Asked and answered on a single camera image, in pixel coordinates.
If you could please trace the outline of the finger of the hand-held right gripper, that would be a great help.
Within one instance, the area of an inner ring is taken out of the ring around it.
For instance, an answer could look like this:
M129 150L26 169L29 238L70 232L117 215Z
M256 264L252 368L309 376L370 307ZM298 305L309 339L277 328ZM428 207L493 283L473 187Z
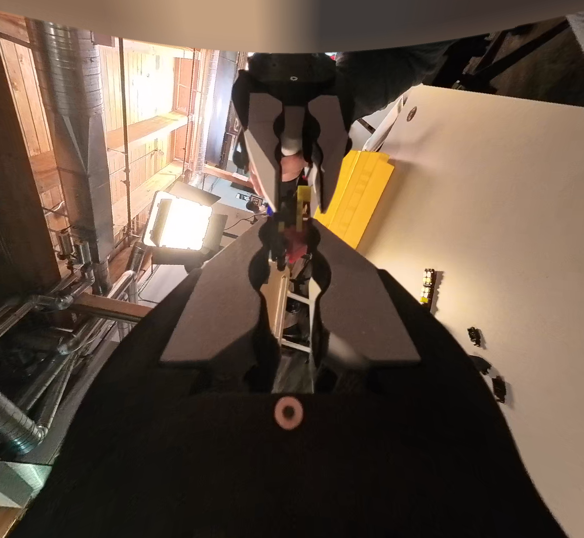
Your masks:
M274 131L283 116L282 102L265 92L246 91L245 147L249 158L253 187L267 201L270 209L280 211L280 137Z
M319 211L325 214L332 202L350 138L337 97L311 100L308 112L318 128L312 141L308 179Z

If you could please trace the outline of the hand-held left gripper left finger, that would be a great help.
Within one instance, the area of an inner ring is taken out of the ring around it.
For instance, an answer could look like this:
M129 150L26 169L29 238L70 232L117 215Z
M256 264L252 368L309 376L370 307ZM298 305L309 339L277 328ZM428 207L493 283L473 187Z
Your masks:
M210 259L160 357L169 367L273 367L279 346L260 289L273 221L259 221Z

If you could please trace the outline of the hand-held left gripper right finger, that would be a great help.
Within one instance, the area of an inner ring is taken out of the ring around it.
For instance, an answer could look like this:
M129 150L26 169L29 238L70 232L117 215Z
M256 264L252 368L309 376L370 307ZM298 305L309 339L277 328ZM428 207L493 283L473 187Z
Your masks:
M320 222L310 223L315 365L405 367L420 355L378 269Z

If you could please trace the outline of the yellow plastic bin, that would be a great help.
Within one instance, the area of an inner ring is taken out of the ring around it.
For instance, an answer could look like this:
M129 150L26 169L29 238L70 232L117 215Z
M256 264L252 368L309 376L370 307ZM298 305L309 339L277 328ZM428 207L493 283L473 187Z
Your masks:
M315 218L356 249L366 231L394 166L387 154L350 151L343 159L337 187L326 213Z

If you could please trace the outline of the red yellow black lego assembly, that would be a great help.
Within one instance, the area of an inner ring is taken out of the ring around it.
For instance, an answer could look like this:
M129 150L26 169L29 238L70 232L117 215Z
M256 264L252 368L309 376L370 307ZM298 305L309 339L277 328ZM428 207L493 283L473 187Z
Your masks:
M308 222L311 219L311 187L300 184L280 201L268 223L270 261L278 271L308 254Z

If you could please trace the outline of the long lego strip assembly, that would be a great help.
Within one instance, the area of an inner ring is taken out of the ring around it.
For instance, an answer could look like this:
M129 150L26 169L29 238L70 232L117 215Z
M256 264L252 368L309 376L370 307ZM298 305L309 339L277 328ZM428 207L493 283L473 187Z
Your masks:
M443 271L437 271L434 268L426 268L423 271L419 303L430 313L434 313L437 309L437 298L442 279Z

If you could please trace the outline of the person's right hand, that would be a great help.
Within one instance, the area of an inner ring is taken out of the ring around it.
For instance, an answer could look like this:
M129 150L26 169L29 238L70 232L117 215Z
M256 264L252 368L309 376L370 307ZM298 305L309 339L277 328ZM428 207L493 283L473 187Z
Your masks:
M307 163L304 160L303 154L297 152L293 155L284 155L280 161L281 180L283 182L291 182L303 174Z

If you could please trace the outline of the studio light panel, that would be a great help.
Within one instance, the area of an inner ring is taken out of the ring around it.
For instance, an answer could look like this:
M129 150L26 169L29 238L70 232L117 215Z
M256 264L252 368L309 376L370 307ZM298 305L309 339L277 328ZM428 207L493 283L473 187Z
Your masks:
M155 193L142 243L154 266L201 268L222 249L228 215L213 206L219 197L181 181Z

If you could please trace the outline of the silver metal pipes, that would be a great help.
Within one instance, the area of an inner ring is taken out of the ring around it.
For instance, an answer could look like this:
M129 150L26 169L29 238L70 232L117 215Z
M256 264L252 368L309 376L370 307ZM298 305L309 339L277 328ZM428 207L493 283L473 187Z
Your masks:
M118 323L133 326L150 312L149 307L136 303L135 271L125 271L106 295L88 292L92 277L91 273L83 279L72 274L53 293L31 295L18 306L4 307L1 337L31 313L70 311L80 314L82 320L73 330L62 333L32 382L14 399L1 393L2 452L24 456L37 449L49 435L73 373L91 354L87 349L99 346Z

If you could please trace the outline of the silver ventilation duct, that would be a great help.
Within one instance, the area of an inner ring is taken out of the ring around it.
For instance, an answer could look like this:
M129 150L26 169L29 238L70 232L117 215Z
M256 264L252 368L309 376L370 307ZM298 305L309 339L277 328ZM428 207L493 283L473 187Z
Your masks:
M90 31L26 18L73 235L89 246L93 291L111 288L114 249L100 55Z

